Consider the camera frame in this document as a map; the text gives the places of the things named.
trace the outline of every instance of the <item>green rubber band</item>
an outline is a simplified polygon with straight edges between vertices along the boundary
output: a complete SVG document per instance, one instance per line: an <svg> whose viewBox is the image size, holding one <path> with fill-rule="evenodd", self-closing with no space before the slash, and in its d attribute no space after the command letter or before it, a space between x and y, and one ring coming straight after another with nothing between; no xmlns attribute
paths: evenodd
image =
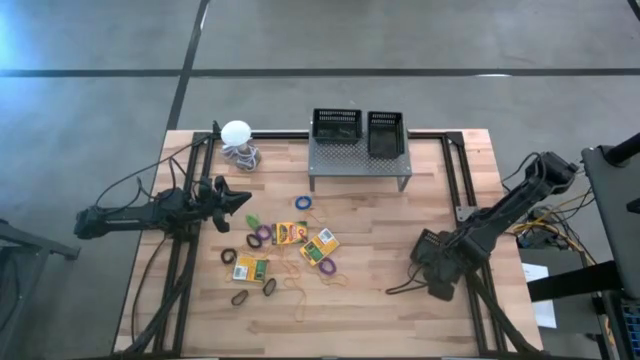
<svg viewBox="0 0 640 360"><path fill-rule="evenodd" d="M258 215L247 215L247 225L251 228L251 230L256 231L256 229L261 225L260 218Z"/></svg>

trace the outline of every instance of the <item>white lamp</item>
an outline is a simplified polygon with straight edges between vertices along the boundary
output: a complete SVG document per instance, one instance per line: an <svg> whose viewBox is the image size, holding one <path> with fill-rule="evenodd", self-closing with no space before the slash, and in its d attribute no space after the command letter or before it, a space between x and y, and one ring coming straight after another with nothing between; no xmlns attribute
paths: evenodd
<svg viewBox="0 0 640 360"><path fill-rule="evenodd" d="M235 161L237 168L245 171L253 171L260 162L260 151L249 145L251 139L251 127L242 120L228 122L220 133L222 137L222 155L230 161Z"/></svg>

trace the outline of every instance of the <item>black wire basket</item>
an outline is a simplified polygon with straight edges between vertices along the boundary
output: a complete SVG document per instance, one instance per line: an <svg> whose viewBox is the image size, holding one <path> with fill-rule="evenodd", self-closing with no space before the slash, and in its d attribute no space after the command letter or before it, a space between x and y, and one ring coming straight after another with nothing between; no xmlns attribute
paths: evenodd
<svg viewBox="0 0 640 360"><path fill-rule="evenodd" d="M362 137L362 111L313 109L312 132L321 144L355 144Z"/></svg>
<svg viewBox="0 0 640 360"><path fill-rule="evenodd" d="M402 113L370 111L368 121L371 157L395 159L404 154Z"/></svg>

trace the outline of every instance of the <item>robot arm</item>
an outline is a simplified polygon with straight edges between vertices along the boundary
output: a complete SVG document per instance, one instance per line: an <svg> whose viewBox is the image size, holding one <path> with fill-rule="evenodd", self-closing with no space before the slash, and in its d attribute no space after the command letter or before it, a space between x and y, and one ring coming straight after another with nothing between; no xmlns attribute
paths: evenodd
<svg viewBox="0 0 640 360"><path fill-rule="evenodd" d="M228 232L225 214L233 215L247 200L250 192L229 190L224 177L215 179L213 189L209 184L200 184L200 196L191 195L180 188L160 192L153 200L142 206L127 208L103 208L92 206L78 213L74 233L80 239L104 236L112 231L163 230L169 234L182 229L183 225L212 217L220 232Z"/></svg>
<svg viewBox="0 0 640 360"><path fill-rule="evenodd" d="M451 300L453 284L489 259L498 236L537 202L565 192L577 170L553 152L542 153L526 168L525 180L493 207L476 211L452 233L436 235L425 229L411 260L422 266L429 293Z"/></svg>

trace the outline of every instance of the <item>yellow crayon box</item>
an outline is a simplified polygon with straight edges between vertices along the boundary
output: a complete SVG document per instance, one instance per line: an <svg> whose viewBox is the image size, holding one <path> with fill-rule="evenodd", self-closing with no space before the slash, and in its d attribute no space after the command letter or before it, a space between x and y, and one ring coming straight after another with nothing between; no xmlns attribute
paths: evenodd
<svg viewBox="0 0 640 360"><path fill-rule="evenodd" d="M233 268L233 280L264 282L267 277L267 265L269 260L239 257Z"/></svg>
<svg viewBox="0 0 640 360"><path fill-rule="evenodd" d="M322 261L327 255L331 254L340 243L329 229L323 229L318 235L314 236L305 246L300 248L302 256L309 261L311 266L315 266Z"/></svg>
<svg viewBox="0 0 640 360"><path fill-rule="evenodd" d="M273 245L307 242L309 232L306 221L276 223L273 227L275 228L272 236Z"/></svg>

